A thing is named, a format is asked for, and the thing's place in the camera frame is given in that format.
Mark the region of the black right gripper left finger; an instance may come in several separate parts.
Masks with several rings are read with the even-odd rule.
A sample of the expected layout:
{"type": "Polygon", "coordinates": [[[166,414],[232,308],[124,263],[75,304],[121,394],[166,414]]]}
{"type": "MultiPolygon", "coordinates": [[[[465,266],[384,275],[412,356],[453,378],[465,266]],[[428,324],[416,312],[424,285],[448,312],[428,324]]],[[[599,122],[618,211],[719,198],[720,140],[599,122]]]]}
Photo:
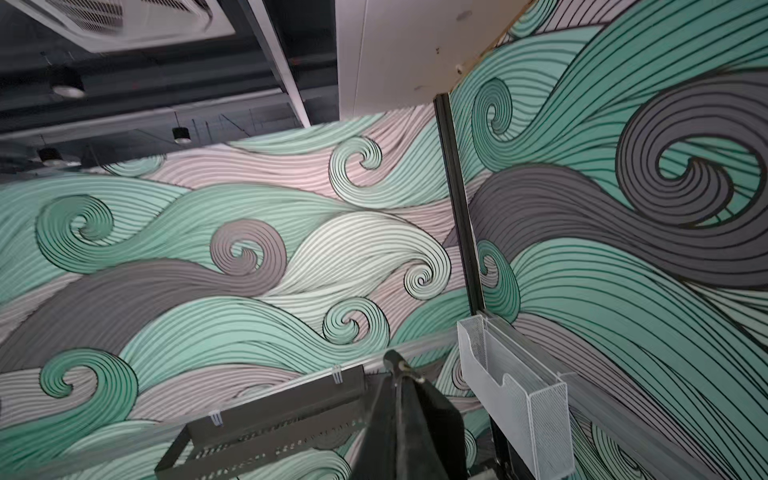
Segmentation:
{"type": "Polygon", "coordinates": [[[397,382],[382,378],[351,479],[392,480],[397,474],[397,382]]]}

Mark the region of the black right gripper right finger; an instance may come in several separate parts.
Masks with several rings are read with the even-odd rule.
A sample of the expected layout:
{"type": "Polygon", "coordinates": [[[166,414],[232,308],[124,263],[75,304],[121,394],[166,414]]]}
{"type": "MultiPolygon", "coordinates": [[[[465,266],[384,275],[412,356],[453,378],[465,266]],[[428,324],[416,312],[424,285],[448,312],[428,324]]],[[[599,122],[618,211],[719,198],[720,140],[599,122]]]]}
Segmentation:
{"type": "Polygon", "coordinates": [[[426,380],[405,377],[397,388],[397,477],[468,477],[462,416],[426,380]]]}

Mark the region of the black ribbon gold lettering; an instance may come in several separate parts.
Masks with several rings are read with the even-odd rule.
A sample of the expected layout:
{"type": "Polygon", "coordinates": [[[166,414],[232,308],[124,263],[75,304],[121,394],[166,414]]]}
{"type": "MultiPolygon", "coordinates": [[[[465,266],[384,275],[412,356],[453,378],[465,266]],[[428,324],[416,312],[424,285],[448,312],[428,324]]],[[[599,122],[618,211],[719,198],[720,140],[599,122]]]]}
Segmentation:
{"type": "Polygon", "coordinates": [[[388,350],[383,356],[383,364],[386,371],[396,379],[411,378],[418,384],[423,384],[425,378],[404,359],[396,350],[388,350]]]}

